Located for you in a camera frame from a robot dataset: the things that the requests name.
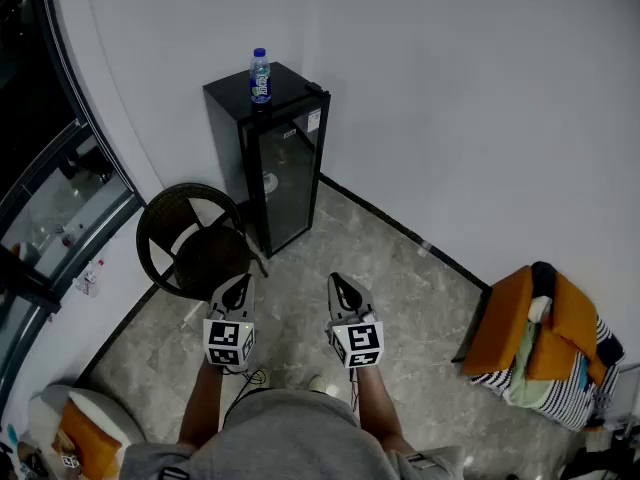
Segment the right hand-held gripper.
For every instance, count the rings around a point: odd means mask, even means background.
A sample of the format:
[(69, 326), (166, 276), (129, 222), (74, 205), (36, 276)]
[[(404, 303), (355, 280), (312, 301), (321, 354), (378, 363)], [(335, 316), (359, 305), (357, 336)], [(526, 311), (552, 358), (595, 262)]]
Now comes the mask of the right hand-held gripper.
[(384, 326), (373, 309), (369, 290), (355, 279), (333, 272), (328, 278), (331, 313), (355, 313), (331, 320), (329, 344), (345, 368), (364, 368), (380, 362), (384, 352)]

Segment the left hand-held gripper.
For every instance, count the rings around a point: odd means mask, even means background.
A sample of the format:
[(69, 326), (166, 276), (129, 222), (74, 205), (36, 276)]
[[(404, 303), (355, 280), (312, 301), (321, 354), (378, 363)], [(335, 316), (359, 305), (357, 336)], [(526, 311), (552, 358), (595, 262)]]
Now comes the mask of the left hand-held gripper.
[(214, 291), (212, 316), (203, 321), (203, 346), (210, 364), (233, 373), (247, 369), (256, 345), (254, 303), (255, 282), (250, 273), (235, 276)]

